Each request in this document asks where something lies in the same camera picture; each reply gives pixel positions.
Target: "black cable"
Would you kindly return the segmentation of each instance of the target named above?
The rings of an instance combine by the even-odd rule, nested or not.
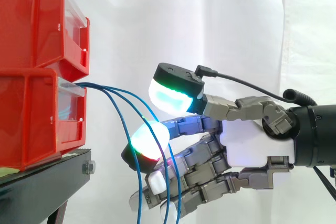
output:
[[[235,77],[232,77],[232,76],[228,76],[228,75],[222,74],[222,73],[217,73],[216,76],[220,77],[220,78],[227,79],[227,80],[238,82],[238,83],[240,83],[242,85],[245,85],[245,86],[248,86],[248,87],[250,87],[252,89],[255,89],[255,90],[257,90],[257,91],[259,91],[261,93],[264,93],[264,94],[268,95],[269,97],[275,98],[275,99],[277,99],[279,101],[287,102],[287,103],[293,103],[292,100],[288,100],[288,99],[282,98],[282,97],[280,97],[280,96],[278,96],[276,94],[273,94],[273,93],[271,93],[271,92],[269,92],[269,91],[267,91],[265,89],[262,89],[262,88],[260,88],[258,86],[255,86],[255,85],[253,85],[253,84],[251,84],[251,83],[249,83],[247,81],[243,81],[243,80],[240,80],[238,78],[235,78]]]
[[[314,106],[314,105],[317,105],[316,102],[311,98],[309,97],[308,95],[306,94],[303,94],[297,90],[294,90],[294,89],[287,89],[285,90],[285,92],[283,93],[282,97],[281,96],[278,96],[276,94],[273,94],[265,89],[262,89],[256,85],[253,85],[247,81],[243,81],[243,80],[240,80],[238,78],[235,78],[235,77],[232,77],[232,76],[228,76],[226,74],[222,74],[222,73],[218,73],[216,70],[213,70],[211,68],[208,68],[208,67],[204,67],[204,66],[201,66],[201,65],[198,65],[196,70],[195,70],[195,74],[199,77],[203,77],[203,76],[208,76],[208,77],[220,77],[220,78],[223,78],[223,79],[227,79],[227,80],[231,80],[231,81],[234,81],[234,82],[237,82],[237,83],[240,83],[242,85],[245,85],[247,87],[250,87],[252,89],[255,89],[261,93],[264,93],[266,95],[268,95],[269,97],[272,97],[274,99],[277,99],[279,101],[282,101],[282,102],[287,102],[287,103],[293,103],[293,104],[297,104],[299,106]]]
[[[325,177],[325,175],[316,167],[313,167],[314,171],[316,172],[317,176],[319,176],[320,180],[330,193],[331,197],[336,201],[336,189],[334,186],[330,183],[330,181]]]

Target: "white fabric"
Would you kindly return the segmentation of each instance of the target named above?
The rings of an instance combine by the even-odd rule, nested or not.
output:
[[[279,92],[281,71],[281,90],[307,92],[319,103],[332,103],[336,94],[330,90],[336,63],[333,0],[286,0],[283,60],[282,0],[75,1],[91,21],[87,81],[128,89],[149,102],[156,66],[169,62],[188,69],[203,64],[273,92]],[[231,100],[258,94],[229,81],[205,81],[205,92]],[[133,133],[142,121],[118,102]],[[160,120],[171,118],[154,111]],[[88,92],[87,125],[86,147],[92,148],[96,173],[69,200],[65,223],[135,223],[128,200],[138,189],[136,173],[120,157],[126,138],[118,115],[98,91]],[[174,140],[173,149],[179,151],[198,138]],[[291,181],[277,190],[243,189],[225,195],[180,223],[327,223],[334,210],[313,171],[296,168]],[[159,207],[143,212],[142,223],[162,223]]]

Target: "white fingertip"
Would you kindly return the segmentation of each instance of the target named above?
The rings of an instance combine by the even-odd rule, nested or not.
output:
[[[142,207],[141,207],[141,210],[142,211],[146,211],[148,210],[148,205],[147,205],[147,202],[146,202],[146,199],[145,199],[145,195],[142,194]],[[139,207],[139,191],[136,191],[129,199],[128,201],[130,207],[131,207],[131,210],[133,212],[137,212],[138,211],[138,207]]]
[[[164,221],[164,217],[166,215],[166,206],[167,206],[167,202],[162,204],[160,207],[160,214],[161,214],[162,221]],[[170,201],[167,223],[174,224],[176,223],[176,220],[177,220],[177,209],[176,209],[175,204]]]
[[[154,195],[163,193],[167,189],[166,181],[162,173],[157,170],[148,176],[148,184]]]

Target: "green light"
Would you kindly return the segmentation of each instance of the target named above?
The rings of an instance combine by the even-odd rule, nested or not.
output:
[[[172,115],[183,115],[193,102],[186,94],[166,88],[155,80],[149,87],[149,97],[160,110]]]
[[[170,135],[168,128],[157,121],[148,122],[152,127],[156,138],[158,139],[162,150],[165,150],[168,146]],[[134,149],[146,156],[147,158],[158,160],[161,157],[161,152],[156,144],[156,141],[146,124],[143,124],[132,135],[131,143]]]

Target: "transparent drawer front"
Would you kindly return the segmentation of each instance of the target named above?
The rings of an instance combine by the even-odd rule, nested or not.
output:
[[[78,46],[80,46],[80,29],[87,26],[88,21],[75,1],[65,0],[65,28]]]
[[[81,121],[77,117],[77,102],[85,89],[58,77],[58,120]]]

